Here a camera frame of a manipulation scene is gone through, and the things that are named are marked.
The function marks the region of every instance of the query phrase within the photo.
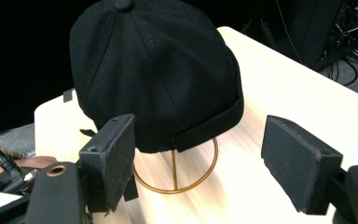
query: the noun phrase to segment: light wood tabletop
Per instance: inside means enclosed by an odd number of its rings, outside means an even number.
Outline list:
[[[138,184],[139,198],[120,201],[115,213],[94,214],[95,223],[332,223],[326,216],[297,213],[260,157],[267,115],[296,122],[344,155],[342,168],[358,165],[358,94],[282,56],[231,28],[218,29],[241,69],[244,114],[217,136],[219,157],[211,175],[196,188],[165,195]],[[62,96],[35,113],[36,155],[77,161],[90,140],[79,129],[93,122]],[[178,184],[200,178],[213,160],[213,142],[176,154]],[[172,188],[171,152],[136,151],[135,167],[153,186]]]

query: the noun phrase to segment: dark background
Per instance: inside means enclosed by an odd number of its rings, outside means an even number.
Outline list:
[[[34,110],[73,88],[69,32],[93,0],[0,0],[0,132],[34,122]],[[187,1],[218,27],[240,29],[246,1]]]
[[[296,60],[284,31],[284,20],[303,64],[311,69],[323,69],[341,57],[344,51],[337,46],[338,42],[353,43],[347,37],[342,39],[338,30],[330,28],[332,25],[320,22],[325,21],[325,15],[333,18],[338,14],[334,22],[341,26],[343,23],[338,21],[339,18],[350,19],[346,21],[348,29],[358,25],[358,20],[353,17],[354,10],[342,10],[357,7],[358,0],[280,0],[283,18],[275,0],[184,1],[203,11],[216,27],[229,26],[273,47],[260,29],[260,21],[263,20],[278,46],[276,50]],[[0,132],[33,123],[34,110],[39,105],[74,87],[69,33],[78,16],[95,2],[0,0]],[[335,2],[342,2],[342,7],[323,5]],[[323,10],[323,13],[312,13],[311,20],[306,15],[317,8],[315,6],[320,9],[316,11]],[[323,50],[326,39],[330,41],[329,51]],[[346,51],[351,51],[353,46],[346,47]],[[332,56],[325,58],[320,66],[317,63],[323,52]]]

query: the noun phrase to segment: black cap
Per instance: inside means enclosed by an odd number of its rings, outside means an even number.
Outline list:
[[[208,17],[177,0],[106,0],[70,36],[80,107],[97,126],[133,113],[143,152],[183,151],[241,119],[237,61]]]

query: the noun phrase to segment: gold hat stand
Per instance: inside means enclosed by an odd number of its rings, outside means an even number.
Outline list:
[[[173,175],[173,189],[158,189],[155,188],[149,184],[147,184],[139,175],[138,172],[136,171],[135,165],[133,165],[133,172],[135,175],[136,180],[138,180],[139,183],[141,183],[145,188],[150,189],[152,191],[155,191],[157,193],[161,193],[161,194],[177,194],[177,193],[182,193],[185,192],[187,190],[193,189],[196,186],[198,186],[200,183],[202,183],[212,172],[213,168],[216,165],[217,162],[217,156],[219,154],[219,146],[217,144],[217,139],[213,138],[213,144],[214,144],[214,156],[213,156],[213,161],[211,163],[211,166],[209,167],[209,169],[207,170],[207,172],[196,182],[194,182],[193,184],[184,187],[184,188],[178,188],[178,181],[177,181],[177,176],[176,176],[176,159],[175,159],[175,152],[174,150],[171,151],[171,155],[172,155],[172,175]]]

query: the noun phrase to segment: cap button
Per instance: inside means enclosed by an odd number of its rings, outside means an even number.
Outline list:
[[[115,0],[115,8],[120,12],[129,11],[133,8],[133,0]]]

